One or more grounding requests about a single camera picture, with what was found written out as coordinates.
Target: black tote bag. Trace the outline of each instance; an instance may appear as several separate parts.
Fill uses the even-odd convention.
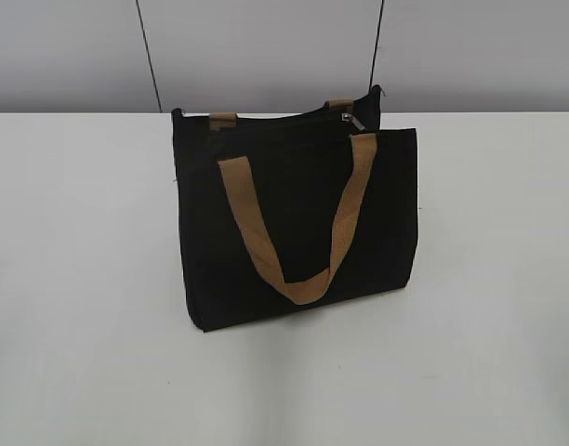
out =
[[[187,303],[199,328],[406,285],[417,246],[416,131],[349,137],[356,129],[335,122],[324,125],[340,134],[295,127],[289,138],[218,138],[212,160],[195,168],[176,156]]]

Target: table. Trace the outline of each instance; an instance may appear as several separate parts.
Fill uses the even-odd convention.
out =
[[[569,113],[382,123],[409,286],[203,334],[170,117],[0,114],[0,446],[569,445]]]

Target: metal zipper pull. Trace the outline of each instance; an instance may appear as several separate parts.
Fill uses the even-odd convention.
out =
[[[342,121],[344,121],[345,123],[352,123],[355,127],[357,127],[357,130],[361,131],[365,130],[365,126],[361,124],[359,120],[350,113],[342,113]]]

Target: black fabric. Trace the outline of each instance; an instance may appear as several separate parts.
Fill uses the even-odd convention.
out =
[[[329,111],[320,117],[306,118],[299,124],[248,126],[212,132],[206,138],[204,156],[199,156],[190,169],[208,166],[217,159],[259,156],[311,141],[327,141],[359,133],[352,122],[342,120],[342,115],[339,111]]]
[[[378,150],[357,230],[325,296],[297,306],[265,283],[249,258],[216,163],[179,177],[187,301],[205,331],[315,308],[406,285],[417,247],[417,136],[377,133]],[[262,215],[285,279],[327,268],[340,194],[352,170],[348,137],[250,151]]]
[[[366,130],[378,130],[380,119],[379,101],[381,97],[381,87],[374,85],[367,95],[353,101],[352,114],[365,126]],[[233,129],[222,129],[219,132],[211,131],[207,116],[184,117],[182,109],[175,109],[171,112],[173,120],[173,148],[175,153],[175,164],[183,171],[191,169],[199,164],[207,164],[214,158],[207,150],[209,139],[216,138],[223,133],[236,133],[248,127],[254,130],[269,127],[271,131],[278,131],[280,126],[290,127],[312,122],[316,119],[340,115],[340,110],[328,108],[327,102],[323,107],[303,114],[287,116],[284,118],[273,119],[254,119],[237,117],[236,127]]]

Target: strap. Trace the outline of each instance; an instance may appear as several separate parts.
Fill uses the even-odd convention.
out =
[[[351,247],[377,152],[377,138],[375,134],[354,135],[351,136],[351,144],[352,174],[342,191],[332,225],[330,266],[303,282],[285,282],[278,255],[259,208],[247,157],[218,162],[229,205],[256,271],[264,281],[295,304],[310,304],[325,294]]]
[[[346,113],[352,114],[352,99],[330,99],[326,104],[328,104],[328,110],[341,109]]]
[[[237,125],[236,113],[210,113],[208,116],[208,126],[212,131],[219,131],[224,127],[235,127]]]

